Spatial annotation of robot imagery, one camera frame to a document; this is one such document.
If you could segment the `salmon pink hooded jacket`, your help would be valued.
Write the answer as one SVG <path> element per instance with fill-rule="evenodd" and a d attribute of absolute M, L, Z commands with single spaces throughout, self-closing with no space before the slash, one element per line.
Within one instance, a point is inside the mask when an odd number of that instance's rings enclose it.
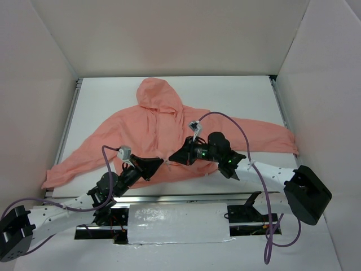
<path fill-rule="evenodd" d="M 235 151 L 298 154 L 294 134 L 287 128 L 259 120 L 231 120 L 209 110 L 186 106 L 165 80 L 149 77 L 139 85 L 137 105 L 107 118 L 82 145 L 46 173 L 43 188 L 60 187 L 77 175 L 92 171 L 112 160 L 117 173 L 122 160 L 115 148 L 129 146 L 141 158 L 162 158 L 163 165 L 151 178 L 152 184 L 185 181 L 214 173 L 217 165 L 196 161 L 190 166 L 168 158 L 192 135 L 189 123 L 200 120 L 202 135 L 221 132 Z"/>

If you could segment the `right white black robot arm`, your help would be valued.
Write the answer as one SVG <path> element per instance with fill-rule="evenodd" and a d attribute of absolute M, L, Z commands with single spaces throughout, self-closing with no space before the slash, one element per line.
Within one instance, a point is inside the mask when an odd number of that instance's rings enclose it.
<path fill-rule="evenodd" d="M 332 193 L 307 166 L 297 169 L 280 168 L 256 161 L 231 148 L 221 132 L 213 132 L 206 143 L 199 137 L 187 137 L 183 146 L 169 160 L 190 166 L 197 160 L 218 164 L 218 170 L 227 179 L 261 183 L 268 191 L 284 195 L 288 203 L 285 213 L 291 213 L 308 225 L 316 225 L 332 199 Z"/>

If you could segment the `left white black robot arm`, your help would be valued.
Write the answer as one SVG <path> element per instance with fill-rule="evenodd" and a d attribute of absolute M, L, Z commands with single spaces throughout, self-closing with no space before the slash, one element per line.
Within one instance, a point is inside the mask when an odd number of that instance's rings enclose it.
<path fill-rule="evenodd" d="M 96 224 L 111 218 L 111 208 L 141 178 L 150 180 L 163 164 L 162 158 L 132 155 L 121 174 L 105 173 L 96 186 L 78 198 L 36 209 L 23 205 L 9 209 L 1 218 L 1 262 L 24 256 L 31 246 L 67 229 Z"/>

